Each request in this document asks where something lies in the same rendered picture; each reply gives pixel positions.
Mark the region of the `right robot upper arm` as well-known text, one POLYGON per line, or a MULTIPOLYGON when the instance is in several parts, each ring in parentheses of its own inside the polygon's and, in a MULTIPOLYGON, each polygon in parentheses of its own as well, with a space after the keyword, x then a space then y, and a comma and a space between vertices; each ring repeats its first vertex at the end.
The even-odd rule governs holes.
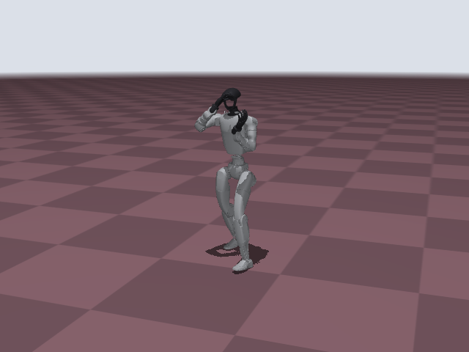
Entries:
POLYGON ((194 125, 196 130, 199 132, 204 131, 205 129, 212 127, 212 126, 220 126, 219 120, 222 114, 215 114, 213 115, 210 120, 207 122, 205 126, 200 125, 198 122, 194 125))

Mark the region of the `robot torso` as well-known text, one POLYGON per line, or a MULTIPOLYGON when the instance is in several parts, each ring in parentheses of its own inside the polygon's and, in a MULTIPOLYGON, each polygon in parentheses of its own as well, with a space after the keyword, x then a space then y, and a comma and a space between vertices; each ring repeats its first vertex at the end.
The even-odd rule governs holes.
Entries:
MULTIPOLYGON (((230 112, 228 112, 230 113, 230 112)), ((231 129, 237 124, 238 122, 238 115, 234 116, 229 116, 227 115, 228 113, 225 113, 221 115, 219 123, 221 127, 221 135, 224 143, 224 147, 226 148, 226 151, 228 154, 231 154, 232 162, 228 164, 228 175, 230 177, 233 177, 236 180, 240 179, 241 174, 247 169, 248 170, 248 164, 244 162, 244 157, 241 155, 246 153, 245 149, 240 146, 237 142, 233 140, 233 135, 231 133, 231 129)), ((236 113, 239 113, 239 111, 236 111, 236 113)), ((243 114, 243 113, 242 113, 243 114)), ((241 115, 240 115, 241 118, 241 115)), ((246 139, 247 137, 247 125, 242 126, 242 130, 240 132, 242 136, 244 136, 246 139)))

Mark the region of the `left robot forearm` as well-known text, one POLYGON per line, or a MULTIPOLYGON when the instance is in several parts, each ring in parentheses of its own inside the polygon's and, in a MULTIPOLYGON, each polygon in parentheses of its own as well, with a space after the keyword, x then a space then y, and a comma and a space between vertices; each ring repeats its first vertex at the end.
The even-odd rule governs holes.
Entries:
MULTIPOLYGON (((232 129, 231 129, 231 133, 232 133, 232 129)), ((248 148, 250 150, 256 149, 255 143, 246 139, 244 136, 242 136, 240 132, 236 132, 235 135, 234 134, 232 135, 233 135, 233 140, 237 142, 238 144, 240 144, 242 148, 248 148)))

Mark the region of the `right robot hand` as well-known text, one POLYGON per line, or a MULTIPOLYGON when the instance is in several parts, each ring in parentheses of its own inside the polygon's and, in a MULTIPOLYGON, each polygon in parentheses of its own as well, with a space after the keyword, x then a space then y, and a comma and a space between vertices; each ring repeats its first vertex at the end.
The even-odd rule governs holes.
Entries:
POLYGON ((219 110, 218 107, 222 104, 222 102, 224 102, 225 100, 228 100, 228 98, 226 98, 227 96, 233 97, 233 94, 232 93, 223 94, 219 99, 217 99, 215 104, 212 104, 212 107, 210 108, 210 113, 213 113, 216 109, 219 110))

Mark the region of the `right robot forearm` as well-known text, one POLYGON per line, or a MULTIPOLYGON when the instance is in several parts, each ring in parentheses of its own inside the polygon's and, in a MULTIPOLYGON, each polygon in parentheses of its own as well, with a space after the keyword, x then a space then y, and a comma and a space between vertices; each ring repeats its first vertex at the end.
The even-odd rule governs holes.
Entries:
POLYGON ((217 114, 217 109, 213 113, 210 113, 210 108, 211 107, 209 107, 209 109, 207 111, 205 111, 202 116, 200 116, 200 118, 196 121, 196 123, 198 122, 200 125, 205 126, 207 124, 207 122, 210 120, 210 118, 213 115, 217 114))

